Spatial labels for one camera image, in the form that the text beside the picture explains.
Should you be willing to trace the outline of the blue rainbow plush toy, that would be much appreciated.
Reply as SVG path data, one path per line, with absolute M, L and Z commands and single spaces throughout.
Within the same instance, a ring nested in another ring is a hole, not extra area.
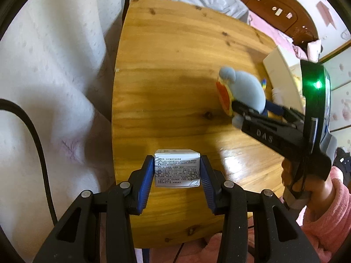
M 258 113 L 265 109 L 265 92 L 259 80 L 252 74 L 232 67 L 221 67 L 216 88 L 222 108 L 228 116 L 234 116 L 233 101 L 243 103 Z

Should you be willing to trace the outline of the small white paper box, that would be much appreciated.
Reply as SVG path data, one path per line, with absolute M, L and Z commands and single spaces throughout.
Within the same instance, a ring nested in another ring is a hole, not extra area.
M 201 154 L 193 150 L 157 150 L 155 186 L 158 188 L 199 187 Z

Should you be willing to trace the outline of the white pill bottle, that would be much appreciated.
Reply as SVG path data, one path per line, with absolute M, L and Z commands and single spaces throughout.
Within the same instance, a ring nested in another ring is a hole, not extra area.
M 278 88 L 272 89 L 272 101 L 277 105 L 284 105 L 283 95 Z

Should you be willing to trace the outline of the white plastic storage bin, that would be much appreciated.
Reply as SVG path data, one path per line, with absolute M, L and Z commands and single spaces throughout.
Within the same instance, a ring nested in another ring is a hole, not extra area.
M 263 65 L 272 88 L 278 88 L 284 98 L 284 106 L 305 112 L 306 100 L 302 93 L 301 60 L 277 46 L 264 60 Z

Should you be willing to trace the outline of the upright pink pillow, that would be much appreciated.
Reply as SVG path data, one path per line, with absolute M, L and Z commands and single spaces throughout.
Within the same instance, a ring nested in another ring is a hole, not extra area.
M 319 61 L 319 55 L 321 53 L 322 44 L 321 40 L 315 40 L 307 44 L 307 56 L 308 61 L 317 63 Z

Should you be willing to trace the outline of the pink bed blanket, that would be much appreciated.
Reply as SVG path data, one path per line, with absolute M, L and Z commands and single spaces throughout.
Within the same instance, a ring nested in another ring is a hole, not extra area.
M 292 38 L 268 24 L 252 11 L 249 11 L 248 22 L 250 26 L 272 38 L 275 44 L 285 52 L 290 52 L 299 59 L 308 60 L 307 54 L 299 46 L 293 44 Z

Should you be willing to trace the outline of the wooden bed headboard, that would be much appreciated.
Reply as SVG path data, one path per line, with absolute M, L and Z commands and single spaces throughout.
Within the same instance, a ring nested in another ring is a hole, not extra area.
M 268 24 L 307 50 L 307 44 L 319 39 L 317 28 L 307 10 L 297 0 L 241 0 Z

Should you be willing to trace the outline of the white floral curtain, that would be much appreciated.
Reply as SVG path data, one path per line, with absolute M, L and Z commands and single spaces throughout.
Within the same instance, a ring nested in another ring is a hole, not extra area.
M 28 0 L 1 40 L 1 97 L 32 120 L 57 216 L 114 181 L 111 107 L 122 0 Z M 31 262 L 53 228 L 36 147 L 1 112 L 1 227 Z

